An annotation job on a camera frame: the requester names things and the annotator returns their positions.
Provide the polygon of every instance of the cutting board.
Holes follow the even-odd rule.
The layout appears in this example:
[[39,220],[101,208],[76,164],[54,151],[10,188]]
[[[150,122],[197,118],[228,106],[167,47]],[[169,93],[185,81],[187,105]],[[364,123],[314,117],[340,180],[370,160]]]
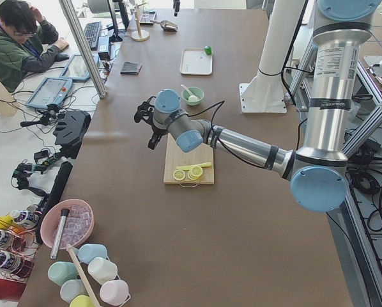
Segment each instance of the cutting board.
[[[185,172],[185,179],[177,181],[172,173],[177,166],[186,166],[211,162],[210,168],[203,168],[204,173],[197,180],[190,180]],[[214,184],[214,153],[213,149],[207,144],[201,144],[191,152],[183,152],[176,144],[174,138],[169,134],[167,140],[167,151],[165,153],[164,167],[164,183],[165,184]]]

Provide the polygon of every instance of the glasses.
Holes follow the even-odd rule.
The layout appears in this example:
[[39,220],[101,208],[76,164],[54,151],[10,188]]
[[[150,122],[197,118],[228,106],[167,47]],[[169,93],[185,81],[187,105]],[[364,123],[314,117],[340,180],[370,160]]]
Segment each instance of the glasses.
[[36,33],[23,33],[23,32],[14,31],[13,34],[15,36],[26,36],[29,38],[29,37],[34,36]]

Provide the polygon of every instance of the black hair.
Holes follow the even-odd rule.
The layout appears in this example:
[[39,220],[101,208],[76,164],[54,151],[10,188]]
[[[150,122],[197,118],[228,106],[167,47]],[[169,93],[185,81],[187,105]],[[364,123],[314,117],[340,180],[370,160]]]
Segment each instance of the black hair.
[[38,29],[32,10],[25,1],[5,0],[0,5],[0,19],[18,31],[35,33]]

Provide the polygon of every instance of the black keyboard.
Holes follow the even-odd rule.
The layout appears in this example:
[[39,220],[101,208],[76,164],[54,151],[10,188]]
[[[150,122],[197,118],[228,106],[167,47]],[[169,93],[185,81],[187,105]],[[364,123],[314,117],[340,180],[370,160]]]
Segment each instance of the black keyboard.
[[91,50],[97,50],[99,42],[99,33],[102,29],[102,23],[100,21],[90,22],[84,27],[83,33],[86,36],[86,40]]

